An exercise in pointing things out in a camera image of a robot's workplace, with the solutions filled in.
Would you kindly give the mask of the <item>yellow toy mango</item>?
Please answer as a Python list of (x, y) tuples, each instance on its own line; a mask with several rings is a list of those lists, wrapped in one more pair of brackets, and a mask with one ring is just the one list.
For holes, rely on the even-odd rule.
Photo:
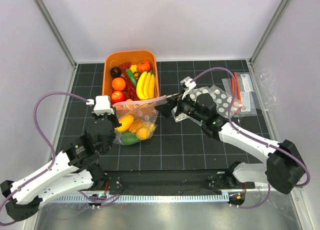
[(116, 127), (116, 131), (120, 133), (127, 131), (130, 128), (130, 126), (133, 124), (134, 120), (135, 120), (134, 116), (130, 114), (121, 117), (119, 120), (119, 123), (121, 124), (121, 126)]
[(154, 123), (147, 123), (146, 127), (150, 132), (154, 132), (157, 126)]

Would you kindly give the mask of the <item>pink polka dot zip bag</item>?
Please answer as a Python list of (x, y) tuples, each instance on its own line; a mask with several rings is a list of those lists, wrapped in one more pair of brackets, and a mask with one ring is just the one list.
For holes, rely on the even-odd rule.
[(129, 146), (150, 139), (156, 128), (158, 111), (156, 107), (165, 103), (166, 96), (125, 101), (113, 105), (120, 127), (115, 128), (115, 144)]

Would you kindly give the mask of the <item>yellow toy lemon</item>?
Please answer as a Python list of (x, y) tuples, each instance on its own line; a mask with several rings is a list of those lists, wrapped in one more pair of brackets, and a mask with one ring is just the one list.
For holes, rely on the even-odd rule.
[(136, 137), (139, 139), (139, 140), (146, 140), (150, 137), (151, 135), (151, 132), (148, 128), (146, 127), (142, 127), (142, 128), (139, 128), (136, 132)]

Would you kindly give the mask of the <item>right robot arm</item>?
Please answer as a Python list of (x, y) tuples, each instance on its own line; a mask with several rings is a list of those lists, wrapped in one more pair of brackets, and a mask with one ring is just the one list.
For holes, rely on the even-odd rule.
[(234, 162), (230, 165), (224, 173), (230, 188), (246, 182), (265, 183), (280, 193), (289, 194), (294, 187), (303, 187), (311, 180), (293, 142), (280, 143), (239, 127), (230, 117), (223, 116), (231, 107), (220, 110), (209, 93), (201, 94), (195, 100), (182, 94), (173, 95), (155, 109), (166, 118), (171, 116), (172, 110), (175, 110), (175, 116), (185, 114), (198, 121), (208, 137), (233, 145), (260, 160), (259, 164)]

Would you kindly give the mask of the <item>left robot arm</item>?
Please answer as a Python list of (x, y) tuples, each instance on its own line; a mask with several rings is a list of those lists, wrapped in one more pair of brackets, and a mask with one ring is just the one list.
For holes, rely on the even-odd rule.
[(0, 189), (6, 198), (3, 206), (15, 222), (30, 218), (65, 194), (104, 188), (107, 176), (97, 159), (111, 150), (115, 128), (121, 124), (114, 107), (92, 114), (94, 122), (51, 162), (19, 181), (1, 183)]

